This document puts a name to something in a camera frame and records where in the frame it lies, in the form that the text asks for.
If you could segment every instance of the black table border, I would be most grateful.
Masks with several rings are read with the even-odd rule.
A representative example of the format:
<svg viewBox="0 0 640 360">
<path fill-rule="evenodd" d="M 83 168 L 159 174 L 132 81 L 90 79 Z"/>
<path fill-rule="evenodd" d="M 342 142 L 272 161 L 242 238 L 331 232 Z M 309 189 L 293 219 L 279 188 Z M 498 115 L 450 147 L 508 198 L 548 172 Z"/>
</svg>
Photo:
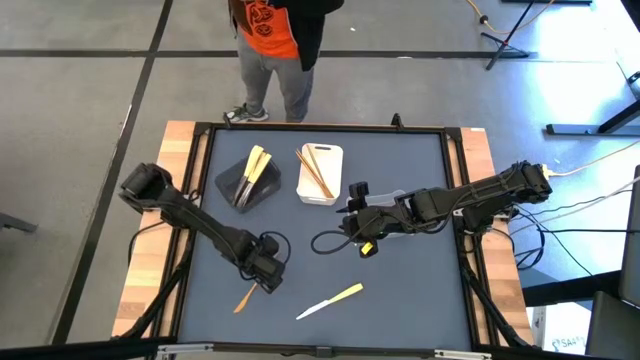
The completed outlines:
<svg viewBox="0 0 640 360">
<path fill-rule="evenodd" d="M 445 127 L 412 127 L 404 126 L 401 121 L 396 120 L 392 125 L 335 125 L 335 124 L 286 124 L 286 123 L 245 123 L 245 124 L 230 124 L 230 123 L 209 123 L 198 122 L 194 128 L 191 149 L 186 164 L 185 180 L 183 181 L 183 193 L 187 194 L 191 191 L 197 191 L 200 196 L 205 192 L 205 185 L 207 176 L 210 169 L 211 154 L 213 152 L 213 146 L 215 142 L 215 135 L 217 130 L 261 130 L 261 131 L 327 131 L 327 132 L 358 132 L 358 133 L 402 133 L 402 134 L 432 134 L 438 135 L 442 150 L 442 164 L 445 169 L 445 177 L 447 186 L 449 188 L 454 187 L 453 169 L 451 154 L 449 151 L 448 141 L 451 139 L 454 141 L 458 166 L 460 170 L 462 184 L 469 183 L 469 173 L 466 164 L 466 158 L 464 155 L 464 147 L 462 143 L 462 132 L 460 128 L 445 128 Z M 194 166 L 196 162 L 195 154 L 198 152 L 198 147 L 201 141 L 201 137 L 206 136 L 206 149 L 204 153 L 203 166 L 201 169 L 199 182 L 196 189 L 190 189 L 190 183 L 194 172 Z M 456 239 L 456 248 L 458 252 L 464 251 L 464 239 L 460 238 L 462 232 L 459 226 L 454 222 L 453 224 L 454 238 Z M 168 270 L 171 269 L 171 265 L 175 262 L 176 251 L 179 244 L 179 232 L 180 229 L 172 231 L 172 236 L 169 245 L 169 252 L 167 254 L 165 266 L 165 274 L 168 274 Z M 187 242 L 193 245 L 195 242 L 196 232 L 189 231 Z M 489 281 L 487 278 L 484 258 L 482 257 L 481 244 L 478 241 L 476 246 L 479 246 L 480 251 L 475 252 L 475 261 L 477 267 L 478 278 L 481 281 L 483 287 L 489 291 Z M 186 246 L 186 249 L 193 249 L 193 246 Z M 169 336 L 177 337 L 180 331 L 180 324 L 182 321 L 182 313 L 184 310 L 184 300 L 186 296 L 186 289 L 189 279 L 189 273 L 180 282 L 176 295 L 176 304 L 173 309 L 173 316 L 170 322 Z M 165 276 L 162 279 L 162 285 L 164 285 Z M 471 341 L 472 349 L 476 349 L 480 343 L 478 321 L 475 313 L 475 306 L 473 302 L 472 290 L 469 285 L 462 278 L 461 285 L 463 287 L 463 296 L 465 301 L 465 312 L 467 318 L 467 325 L 469 329 L 469 338 Z M 159 335 L 159 324 L 162 322 L 162 316 L 164 312 L 160 312 L 156 317 L 153 325 L 152 336 Z M 491 322 L 491 319 L 487 318 L 487 327 L 489 331 L 489 340 L 491 345 L 499 345 L 497 337 L 497 330 L 495 325 Z M 324 347 L 324 346 L 300 346 L 300 345 L 276 345 L 276 344 L 251 344 L 251 343 L 216 343 L 214 342 L 214 348 L 217 351 L 228 352 L 260 352 L 260 353 L 281 353 L 286 355 L 294 354 L 307 354 L 313 356 L 322 356 L 323 354 L 331 354 L 331 356 L 338 355 L 382 355 L 382 356 L 433 356 L 433 349 L 380 349 L 380 348 L 364 348 L 364 347 Z"/>
</svg>

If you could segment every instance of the gray pants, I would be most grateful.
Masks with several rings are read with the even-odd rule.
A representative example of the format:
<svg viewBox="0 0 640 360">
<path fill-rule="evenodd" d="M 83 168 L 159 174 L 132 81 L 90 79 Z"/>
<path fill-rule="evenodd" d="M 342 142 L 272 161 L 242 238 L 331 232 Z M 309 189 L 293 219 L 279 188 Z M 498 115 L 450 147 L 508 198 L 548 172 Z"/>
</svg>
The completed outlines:
<svg viewBox="0 0 640 360">
<path fill-rule="evenodd" d="M 299 59 L 279 59 L 258 54 L 242 32 L 238 34 L 238 57 L 242 81 L 247 87 L 247 110 L 257 114 L 262 110 L 271 73 L 275 70 L 284 97 L 287 122 L 301 122 L 309 111 L 313 88 L 313 69 L 302 71 Z"/>
</svg>

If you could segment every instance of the orange shirt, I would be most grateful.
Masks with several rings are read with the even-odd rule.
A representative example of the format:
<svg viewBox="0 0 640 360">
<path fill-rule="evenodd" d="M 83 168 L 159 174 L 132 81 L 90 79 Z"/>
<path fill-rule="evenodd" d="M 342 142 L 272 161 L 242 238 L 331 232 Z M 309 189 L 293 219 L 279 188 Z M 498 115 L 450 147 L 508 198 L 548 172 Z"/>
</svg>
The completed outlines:
<svg viewBox="0 0 640 360">
<path fill-rule="evenodd" d="M 247 1 L 245 8 L 251 29 L 243 32 L 249 46 L 265 56 L 298 58 L 298 45 L 289 27 L 287 9 L 268 6 L 266 0 Z"/>
</svg>

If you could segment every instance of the shoe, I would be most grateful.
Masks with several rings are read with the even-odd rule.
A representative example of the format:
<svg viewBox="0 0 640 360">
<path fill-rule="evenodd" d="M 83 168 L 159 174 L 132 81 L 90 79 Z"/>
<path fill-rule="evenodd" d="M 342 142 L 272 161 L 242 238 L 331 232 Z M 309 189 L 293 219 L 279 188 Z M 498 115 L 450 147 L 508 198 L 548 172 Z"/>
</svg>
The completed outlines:
<svg viewBox="0 0 640 360">
<path fill-rule="evenodd" d="M 236 107 L 233 111 L 225 113 L 225 116 L 231 123 L 243 123 L 248 121 L 267 121 L 269 120 L 269 113 L 266 109 L 262 109 L 257 114 L 252 114 L 247 110 L 247 104 Z"/>
</svg>

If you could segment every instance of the white cable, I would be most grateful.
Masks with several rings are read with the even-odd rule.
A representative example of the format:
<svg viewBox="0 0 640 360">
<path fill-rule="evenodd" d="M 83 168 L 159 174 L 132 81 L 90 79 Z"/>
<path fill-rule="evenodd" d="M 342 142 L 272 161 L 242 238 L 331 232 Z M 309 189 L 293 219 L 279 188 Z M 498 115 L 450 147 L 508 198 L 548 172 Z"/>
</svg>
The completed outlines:
<svg viewBox="0 0 640 360">
<path fill-rule="evenodd" d="M 620 191 L 622 191 L 622 190 L 626 189 L 627 187 L 629 187 L 629 186 L 631 186 L 631 185 L 633 185 L 633 184 L 637 183 L 638 181 L 640 181 L 640 176 L 638 176 L 637 178 L 633 179 L 633 181 L 631 181 L 630 183 L 625 184 L 625 185 L 624 185 L 623 187 L 621 187 L 620 189 L 618 189 L 618 190 L 616 190 L 616 191 L 612 192 L 611 194 L 609 194 L 609 195 L 605 196 L 604 198 L 602 198 L 602 199 L 600 199 L 600 200 L 598 200 L 598 201 L 592 202 L 591 204 L 588 204 L 588 205 L 583 206 L 583 207 L 581 207 L 581 208 L 579 208 L 579 209 L 576 209 L 576 210 L 570 211 L 570 212 L 568 212 L 568 213 L 560 214 L 560 215 L 554 216 L 554 217 L 552 217 L 552 218 L 544 219 L 544 220 L 542 220 L 542 221 L 534 222 L 534 223 L 531 223 L 531 224 L 529 224 L 529 225 L 527 225 L 527 226 L 523 226 L 523 227 L 521 227 L 521 228 L 519 228 L 519 229 L 517 229 L 517 230 L 515 230 L 515 231 L 512 231 L 512 232 L 511 232 L 511 236 L 515 235 L 516 233 L 518 233 L 518 232 L 520 232 L 520 231 L 522 231 L 522 230 L 524 230 L 524 229 L 528 229 L 528 228 L 530 228 L 530 227 L 532 227 L 532 226 L 540 225 L 540 224 L 543 224 L 543 223 L 549 222 L 549 221 L 551 221 L 551 220 L 558 220 L 558 219 L 563 218 L 563 217 L 565 217 L 565 216 L 573 215 L 573 214 L 578 213 L 578 212 L 580 212 L 580 211 L 582 211 L 582 210 L 588 209 L 588 208 L 590 208 L 590 207 L 592 207 L 592 206 L 594 206 L 594 205 L 596 205 L 596 204 L 599 204 L 599 203 L 601 203 L 601 202 L 603 202 L 603 201 L 607 200 L 608 198 L 610 198 L 610 197 L 614 196 L 614 195 L 615 195 L 615 194 L 617 194 L 618 192 L 620 192 Z"/>
<path fill-rule="evenodd" d="M 627 146 L 623 147 L 622 149 L 616 150 L 616 151 L 612 152 L 611 154 L 607 154 L 607 155 L 605 155 L 605 156 L 603 156 L 601 158 L 595 159 L 592 162 L 590 162 L 590 163 L 588 163 L 586 165 L 580 166 L 577 169 L 574 169 L 574 170 L 571 170 L 571 171 L 568 171 L 568 172 L 565 172 L 565 173 L 555 173 L 555 172 L 553 172 L 551 170 L 548 170 L 548 176 L 569 176 L 569 175 L 573 175 L 573 174 L 577 173 L 578 171 L 582 171 L 582 170 L 588 168 L 589 166 L 591 166 L 591 165 L 593 165 L 593 164 L 595 164 L 597 162 L 600 162 L 600 161 L 602 161 L 602 160 L 604 160 L 604 159 L 606 159 L 606 158 L 608 158 L 610 156 L 613 156 L 613 155 L 615 155 L 615 154 L 617 154 L 619 152 L 623 152 L 623 151 L 629 149 L 630 147 L 633 147 L 634 145 L 636 145 L 638 143 L 640 143 L 640 140 L 632 143 L 631 145 L 627 145 Z"/>
</svg>

